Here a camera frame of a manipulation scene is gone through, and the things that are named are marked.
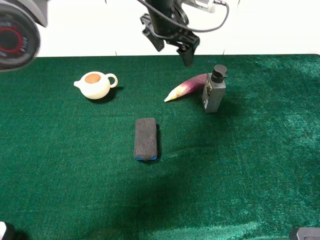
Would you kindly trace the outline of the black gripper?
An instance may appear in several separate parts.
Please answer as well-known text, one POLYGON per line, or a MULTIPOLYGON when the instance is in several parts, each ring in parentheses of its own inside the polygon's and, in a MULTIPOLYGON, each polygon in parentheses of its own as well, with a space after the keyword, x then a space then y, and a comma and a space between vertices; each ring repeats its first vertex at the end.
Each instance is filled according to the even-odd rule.
POLYGON ((200 44, 200 38, 186 27, 189 19, 182 9, 182 0, 144 0, 148 13, 140 21, 145 26, 142 34, 160 52, 165 43, 177 46, 185 67, 194 60, 194 48, 200 44))

